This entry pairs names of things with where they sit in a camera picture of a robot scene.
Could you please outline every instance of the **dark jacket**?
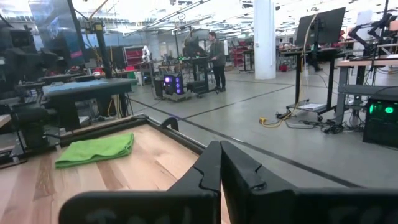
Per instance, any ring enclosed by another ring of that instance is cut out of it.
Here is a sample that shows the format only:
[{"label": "dark jacket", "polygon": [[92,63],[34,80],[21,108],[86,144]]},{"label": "dark jacket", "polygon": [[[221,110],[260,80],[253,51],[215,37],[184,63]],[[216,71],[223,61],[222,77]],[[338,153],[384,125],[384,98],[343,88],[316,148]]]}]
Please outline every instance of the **dark jacket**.
[{"label": "dark jacket", "polygon": [[213,66],[224,66],[225,65],[225,53],[224,53],[224,42],[217,40],[210,46],[209,59],[217,57],[217,60],[213,61]]}]

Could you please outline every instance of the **white pillar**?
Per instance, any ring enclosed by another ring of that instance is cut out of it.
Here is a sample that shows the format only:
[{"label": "white pillar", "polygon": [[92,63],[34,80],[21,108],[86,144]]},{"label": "white pillar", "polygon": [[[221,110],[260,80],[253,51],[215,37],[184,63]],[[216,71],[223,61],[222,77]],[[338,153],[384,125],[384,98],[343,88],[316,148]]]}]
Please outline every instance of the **white pillar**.
[{"label": "white pillar", "polygon": [[256,79],[276,76],[274,0],[254,1],[254,52]]}]

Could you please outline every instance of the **white robot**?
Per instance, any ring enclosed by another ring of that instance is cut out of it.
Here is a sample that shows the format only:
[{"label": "white robot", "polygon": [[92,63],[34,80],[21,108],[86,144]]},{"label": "white robot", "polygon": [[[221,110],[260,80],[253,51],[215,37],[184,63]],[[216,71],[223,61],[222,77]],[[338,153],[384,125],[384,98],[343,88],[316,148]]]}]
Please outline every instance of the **white robot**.
[{"label": "white robot", "polygon": [[146,45],[142,48],[141,58],[143,62],[150,62],[150,51]]}]

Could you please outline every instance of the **concrete floor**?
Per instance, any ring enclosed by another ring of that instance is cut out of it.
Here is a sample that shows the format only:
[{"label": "concrete floor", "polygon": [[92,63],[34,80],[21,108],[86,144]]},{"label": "concrete floor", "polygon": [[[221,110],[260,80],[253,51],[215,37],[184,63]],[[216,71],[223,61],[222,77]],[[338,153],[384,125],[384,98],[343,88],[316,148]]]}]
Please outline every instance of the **concrete floor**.
[{"label": "concrete floor", "polygon": [[[302,98],[325,103],[327,89],[321,77],[325,72],[305,79]],[[337,81],[338,70],[335,70]],[[227,140],[261,162],[266,168],[298,187],[396,187],[398,151],[362,142],[361,133],[324,134],[320,129],[265,128],[260,116],[275,121],[277,111],[294,102],[295,72],[280,73],[273,80],[255,80],[253,73],[227,72],[227,91],[209,93],[202,99],[174,103],[155,101],[150,86],[137,86],[131,98],[133,110],[157,121],[169,116],[180,119],[180,132],[207,145]],[[378,85],[397,85],[394,75],[377,76]],[[324,114],[332,119],[333,111]],[[314,113],[299,113],[288,120],[298,123],[316,121]]]}]

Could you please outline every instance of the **green towel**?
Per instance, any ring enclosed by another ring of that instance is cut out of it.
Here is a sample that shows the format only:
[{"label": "green towel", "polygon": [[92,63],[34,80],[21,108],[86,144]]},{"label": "green towel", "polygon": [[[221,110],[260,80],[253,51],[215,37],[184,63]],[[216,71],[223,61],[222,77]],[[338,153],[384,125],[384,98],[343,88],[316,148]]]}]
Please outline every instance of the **green towel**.
[{"label": "green towel", "polygon": [[133,143],[133,133],[73,142],[55,161],[55,167],[66,168],[127,156],[132,151]]}]

